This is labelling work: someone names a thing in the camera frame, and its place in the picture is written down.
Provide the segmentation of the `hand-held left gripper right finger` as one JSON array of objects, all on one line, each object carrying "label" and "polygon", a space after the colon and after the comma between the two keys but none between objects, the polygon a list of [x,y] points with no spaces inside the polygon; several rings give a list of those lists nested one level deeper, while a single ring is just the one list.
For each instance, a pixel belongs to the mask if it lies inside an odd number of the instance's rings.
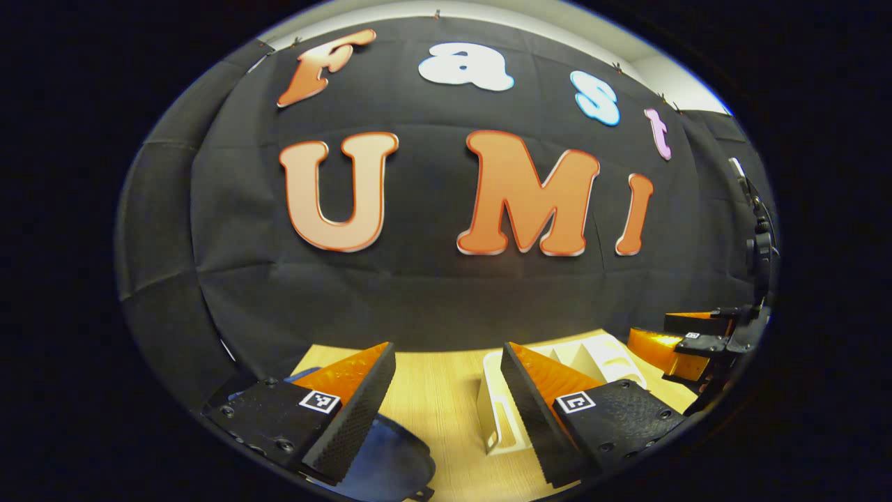
[{"label": "hand-held left gripper right finger", "polygon": [[513,342],[503,347],[500,371],[555,488],[624,470],[686,420],[631,379],[597,381]]}]

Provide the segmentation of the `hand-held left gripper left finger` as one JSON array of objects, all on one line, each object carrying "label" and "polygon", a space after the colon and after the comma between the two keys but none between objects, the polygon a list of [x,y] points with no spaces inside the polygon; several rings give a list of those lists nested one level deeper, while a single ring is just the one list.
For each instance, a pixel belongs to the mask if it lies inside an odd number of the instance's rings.
[{"label": "hand-held left gripper left finger", "polygon": [[395,373],[385,342],[294,382],[259,381],[203,416],[238,444],[295,476],[344,479]]}]

